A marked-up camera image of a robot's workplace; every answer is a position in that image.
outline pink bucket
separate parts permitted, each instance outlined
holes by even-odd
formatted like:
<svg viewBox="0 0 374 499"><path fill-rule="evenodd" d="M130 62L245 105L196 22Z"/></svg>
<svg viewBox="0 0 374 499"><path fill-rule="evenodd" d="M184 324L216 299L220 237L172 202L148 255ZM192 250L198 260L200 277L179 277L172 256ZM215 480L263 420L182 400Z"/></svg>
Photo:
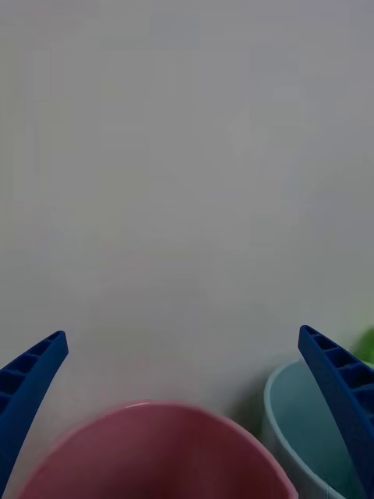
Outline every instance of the pink bucket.
<svg viewBox="0 0 374 499"><path fill-rule="evenodd" d="M67 436L19 499L295 499L283 469L229 419L140 402Z"/></svg>

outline bucket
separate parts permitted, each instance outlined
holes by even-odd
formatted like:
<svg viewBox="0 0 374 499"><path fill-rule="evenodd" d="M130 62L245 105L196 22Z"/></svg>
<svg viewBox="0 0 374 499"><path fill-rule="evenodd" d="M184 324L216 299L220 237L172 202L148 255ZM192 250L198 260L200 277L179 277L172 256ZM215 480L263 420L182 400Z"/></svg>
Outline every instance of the bucket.
<svg viewBox="0 0 374 499"><path fill-rule="evenodd" d="M273 372L264 392L260 440L301 499L361 499L344 440L308 367L296 360Z"/></svg>
<svg viewBox="0 0 374 499"><path fill-rule="evenodd" d="M69 435L19 499L296 499L273 456L229 419L140 402Z"/></svg>

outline light blue plastic basin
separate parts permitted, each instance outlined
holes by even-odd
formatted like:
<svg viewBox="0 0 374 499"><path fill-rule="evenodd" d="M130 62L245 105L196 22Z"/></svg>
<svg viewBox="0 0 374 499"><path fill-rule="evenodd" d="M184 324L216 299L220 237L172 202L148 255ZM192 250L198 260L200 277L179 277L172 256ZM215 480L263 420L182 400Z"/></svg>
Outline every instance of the light blue plastic basin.
<svg viewBox="0 0 374 499"><path fill-rule="evenodd" d="M335 420L303 362L273 372L264 402L260 440L294 482L300 498L364 497Z"/></svg>

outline green object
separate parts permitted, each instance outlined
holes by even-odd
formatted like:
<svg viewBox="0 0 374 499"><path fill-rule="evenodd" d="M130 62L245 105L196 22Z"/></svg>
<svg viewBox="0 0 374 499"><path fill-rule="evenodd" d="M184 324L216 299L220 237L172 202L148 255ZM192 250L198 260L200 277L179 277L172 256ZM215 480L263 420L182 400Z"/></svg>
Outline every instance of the green object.
<svg viewBox="0 0 374 499"><path fill-rule="evenodd" d="M370 326L360 337L351 353L374 369L374 326Z"/></svg>

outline white wall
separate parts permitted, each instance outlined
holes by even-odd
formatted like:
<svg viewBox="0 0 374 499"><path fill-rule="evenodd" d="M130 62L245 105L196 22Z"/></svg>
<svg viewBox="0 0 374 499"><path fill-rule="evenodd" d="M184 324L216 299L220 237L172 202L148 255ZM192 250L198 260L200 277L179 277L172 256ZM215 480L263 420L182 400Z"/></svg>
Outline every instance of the white wall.
<svg viewBox="0 0 374 499"><path fill-rule="evenodd" d="M374 7L0 8L0 360L71 354L9 487L129 398L224 410L310 323L374 321Z"/></svg>

